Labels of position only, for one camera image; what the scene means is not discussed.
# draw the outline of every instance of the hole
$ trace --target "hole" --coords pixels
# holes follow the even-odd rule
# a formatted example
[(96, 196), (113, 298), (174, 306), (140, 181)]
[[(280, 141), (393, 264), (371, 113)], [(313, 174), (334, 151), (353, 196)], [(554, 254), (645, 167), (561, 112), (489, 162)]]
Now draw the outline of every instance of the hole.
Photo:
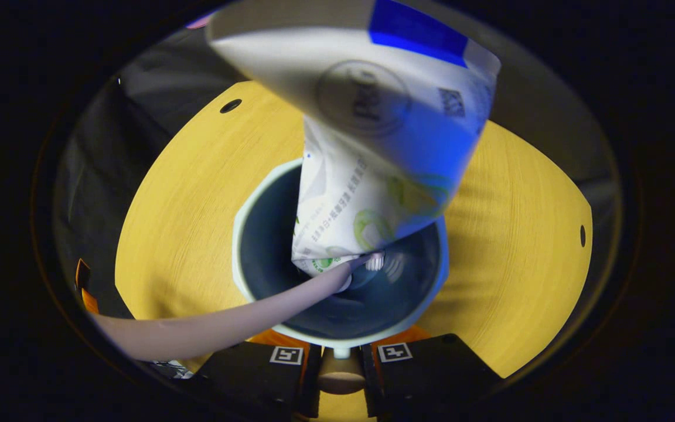
[(220, 112), (221, 113), (227, 113), (230, 110), (233, 110), (236, 107), (238, 107), (239, 104), (241, 104), (241, 99), (237, 98), (233, 101), (230, 101), (228, 104), (224, 105), (223, 108), (220, 109)]

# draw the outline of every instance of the yellow wooden table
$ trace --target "yellow wooden table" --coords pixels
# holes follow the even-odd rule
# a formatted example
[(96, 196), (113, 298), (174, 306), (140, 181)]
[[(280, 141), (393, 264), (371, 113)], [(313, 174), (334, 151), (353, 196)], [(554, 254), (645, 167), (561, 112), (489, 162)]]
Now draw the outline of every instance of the yellow wooden table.
[[(221, 113), (234, 99), (241, 104)], [(303, 147), (301, 113), (255, 82), (237, 83), (193, 117), (148, 171), (121, 230), (116, 288), (132, 315), (244, 304), (231, 274), (233, 218)], [(509, 376), (554, 339), (582, 291), (590, 207), (546, 156), (489, 122), (445, 218), (450, 275), (418, 325), (458, 334)], [(196, 371), (207, 358), (184, 364)], [(362, 392), (322, 393), (319, 409), (319, 420), (366, 417)]]

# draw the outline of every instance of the dark background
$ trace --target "dark background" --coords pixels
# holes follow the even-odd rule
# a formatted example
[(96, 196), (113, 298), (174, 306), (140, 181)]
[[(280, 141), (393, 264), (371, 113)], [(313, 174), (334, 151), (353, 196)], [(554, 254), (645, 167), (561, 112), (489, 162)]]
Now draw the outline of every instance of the dark background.
[[(0, 3), (0, 419), (209, 419), (208, 406), (132, 384), (69, 327), (40, 281), (29, 195), (41, 142), (62, 134), (54, 121), (75, 120), (132, 56), (214, 3)], [(621, 301), (570, 359), (481, 412), (675, 420), (675, 2), (445, 3), (551, 64), (595, 112), (640, 197)]]

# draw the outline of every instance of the blue label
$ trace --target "blue label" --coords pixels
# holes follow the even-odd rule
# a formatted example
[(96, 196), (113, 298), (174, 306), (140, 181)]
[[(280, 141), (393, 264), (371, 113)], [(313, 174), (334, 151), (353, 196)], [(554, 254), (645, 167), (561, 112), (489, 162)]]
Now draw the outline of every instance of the blue label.
[(377, 0), (369, 36), (375, 45), (394, 46), (463, 67), (468, 38), (408, 6), (392, 0)]

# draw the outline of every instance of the cup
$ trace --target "cup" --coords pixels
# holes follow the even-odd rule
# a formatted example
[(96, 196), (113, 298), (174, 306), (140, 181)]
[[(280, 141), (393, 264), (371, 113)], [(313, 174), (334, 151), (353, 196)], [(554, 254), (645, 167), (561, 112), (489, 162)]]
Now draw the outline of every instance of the cup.
[[(302, 159), (277, 166), (239, 209), (233, 223), (233, 281), (253, 302), (305, 281), (291, 262)], [(431, 304), (449, 274), (443, 217), (385, 249), (378, 271), (360, 267), (348, 289), (274, 326), (278, 333), (350, 348), (405, 331)]]

